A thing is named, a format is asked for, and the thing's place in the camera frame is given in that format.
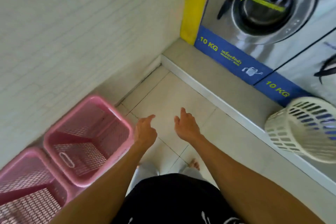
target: laundry basket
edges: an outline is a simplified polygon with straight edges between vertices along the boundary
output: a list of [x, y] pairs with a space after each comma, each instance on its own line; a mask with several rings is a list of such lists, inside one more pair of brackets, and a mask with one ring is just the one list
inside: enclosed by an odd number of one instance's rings
[[336, 163], [336, 108], [322, 99], [294, 99], [267, 119], [265, 130], [280, 149]]
[[74, 197], [44, 152], [28, 148], [0, 171], [0, 223], [48, 223]]
[[99, 96], [89, 96], [44, 136], [44, 147], [79, 187], [87, 187], [133, 144], [132, 126]]

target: beige floor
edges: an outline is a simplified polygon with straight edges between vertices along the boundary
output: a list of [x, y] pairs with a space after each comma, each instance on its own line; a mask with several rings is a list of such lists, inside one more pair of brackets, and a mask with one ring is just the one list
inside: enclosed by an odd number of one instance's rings
[[181, 107], [195, 116], [201, 132], [218, 148], [281, 185], [326, 223], [334, 223], [336, 197], [333, 194], [162, 66], [118, 107], [133, 124], [140, 117], [156, 115], [152, 125], [158, 138], [143, 160], [151, 160], [160, 174], [177, 172], [196, 158], [204, 178], [216, 185], [196, 151], [174, 133], [174, 116], [179, 115]]

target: white laundry basket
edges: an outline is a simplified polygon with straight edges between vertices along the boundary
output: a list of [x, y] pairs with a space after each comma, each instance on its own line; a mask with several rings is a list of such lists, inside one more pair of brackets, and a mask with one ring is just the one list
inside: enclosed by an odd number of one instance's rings
[[336, 108], [322, 99], [294, 99], [267, 119], [265, 131], [280, 149], [336, 163]]

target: hand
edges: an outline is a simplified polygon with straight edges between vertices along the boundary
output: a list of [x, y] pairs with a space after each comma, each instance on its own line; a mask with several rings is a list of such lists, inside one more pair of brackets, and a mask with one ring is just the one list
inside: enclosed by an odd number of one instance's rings
[[154, 118], [155, 115], [153, 114], [147, 118], [141, 118], [135, 126], [134, 144], [143, 147], [144, 150], [148, 150], [158, 136], [156, 130], [151, 127], [151, 121]]
[[195, 117], [191, 113], [187, 113], [186, 110], [181, 108], [181, 118], [174, 117], [175, 132], [184, 141], [190, 143], [191, 141], [202, 136], [200, 128], [198, 127]]

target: person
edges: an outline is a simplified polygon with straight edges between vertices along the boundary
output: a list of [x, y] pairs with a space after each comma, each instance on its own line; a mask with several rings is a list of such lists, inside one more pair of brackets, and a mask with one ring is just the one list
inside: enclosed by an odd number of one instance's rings
[[[148, 163], [137, 169], [157, 137], [151, 127], [154, 117], [139, 120], [129, 151], [59, 211], [51, 224], [323, 223], [283, 188], [210, 143], [184, 108], [174, 117], [175, 131], [198, 152], [219, 190], [202, 178], [195, 161], [179, 174], [159, 176]], [[125, 197], [135, 171], [132, 190]]]

